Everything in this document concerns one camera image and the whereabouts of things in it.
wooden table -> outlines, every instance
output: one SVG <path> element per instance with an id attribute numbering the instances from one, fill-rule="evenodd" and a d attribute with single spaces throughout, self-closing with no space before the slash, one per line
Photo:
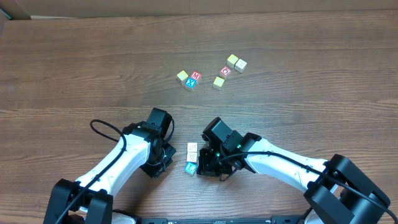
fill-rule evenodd
<path id="1" fill-rule="evenodd" d="M 223 90 L 230 54 L 248 62 Z M 194 92 L 181 70 L 203 73 Z M 120 17 L 7 22 L 0 38 L 0 223 L 42 223 L 51 189 L 75 180 L 119 128 L 153 107 L 175 120 L 167 173 L 136 171 L 114 201 L 142 217 L 301 214 L 302 193 L 272 177 L 227 182 L 184 173 L 187 142 L 221 117 L 308 157 L 349 157 L 398 213 L 398 11 Z M 111 134 L 106 128 L 100 130 Z M 384 215 L 383 223 L 392 223 Z"/>

wood grain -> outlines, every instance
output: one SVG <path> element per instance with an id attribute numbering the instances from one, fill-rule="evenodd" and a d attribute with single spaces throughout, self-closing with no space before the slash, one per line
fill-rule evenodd
<path id="1" fill-rule="evenodd" d="M 232 53 L 248 67 L 217 91 Z M 183 69 L 203 73 L 196 91 L 176 81 Z M 0 223 L 42 223 L 53 185 L 113 148 L 91 119 L 122 128 L 153 107 L 174 117 L 174 162 L 155 180 L 135 172 L 114 208 L 166 218 L 303 213 L 302 193 L 272 177 L 184 174 L 186 143 L 202 146 L 219 116 L 304 156 L 349 157 L 398 213 L 398 11 L 10 21 L 0 96 Z"/>

red block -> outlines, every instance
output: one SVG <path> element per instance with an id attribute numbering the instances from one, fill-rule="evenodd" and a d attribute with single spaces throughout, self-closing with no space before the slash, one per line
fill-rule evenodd
<path id="1" fill-rule="evenodd" d="M 227 66 L 224 66 L 220 70 L 220 77 L 226 79 L 231 73 L 232 73 L 231 69 L 229 69 Z"/>
<path id="2" fill-rule="evenodd" d="M 197 71 L 193 71 L 191 78 L 193 78 L 194 80 L 197 81 L 197 83 L 199 82 L 199 80 L 201 80 L 201 73 L 197 72 Z"/>

yellow block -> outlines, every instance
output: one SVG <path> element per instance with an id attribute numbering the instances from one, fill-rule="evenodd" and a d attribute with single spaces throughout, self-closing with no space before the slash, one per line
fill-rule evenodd
<path id="1" fill-rule="evenodd" d="M 182 70 L 180 73 L 177 74 L 177 80 L 181 83 L 181 84 L 185 84 L 185 81 L 188 78 L 188 74 Z"/>
<path id="2" fill-rule="evenodd" d="M 227 64 L 229 67 L 233 68 L 233 67 L 235 66 L 235 63 L 236 63 L 238 60 L 239 60 L 239 59 L 238 59 L 237 56 L 231 54 L 231 56 L 229 56 L 229 58 L 227 59 L 226 64 Z"/>
<path id="3" fill-rule="evenodd" d="M 217 90 L 221 90 L 221 87 L 223 86 L 225 80 L 220 78 L 220 77 L 216 77 L 216 80 L 214 80 L 213 82 L 213 87 Z"/>

blue block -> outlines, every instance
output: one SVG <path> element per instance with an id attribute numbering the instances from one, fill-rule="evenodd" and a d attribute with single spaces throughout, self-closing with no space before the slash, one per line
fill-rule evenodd
<path id="1" fill-rule="evenodd" d="M 196 84 L 197 84 L 196 80 L 194 80 L 193 78 L 189 78 L 185 82 L 185 88 L 188 90 L 193 90 L 195 88 Z"/>
<path id="2" fill-rule="evenodd" d="M 185 172 L 187 172 L 190 175 L 194 175 L 197 168 L 198 165 L 192 162 L 188 162 L 187 165 L 185 166 Z"/>

